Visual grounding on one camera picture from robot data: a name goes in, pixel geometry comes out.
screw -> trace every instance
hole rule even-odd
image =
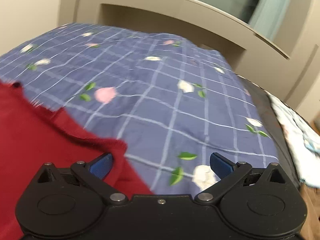
[[[158,203],[163,205],[166,203],[166,201],[164,199],[158,199]]]
[[[213,199],[213,196],[210,193],[200,193],[198,199],[201,201],[209,201]]]
[[[121,202],[125,200],[125,195],[122,193],[113,193],[111,194],[110,199],[112,201]]]

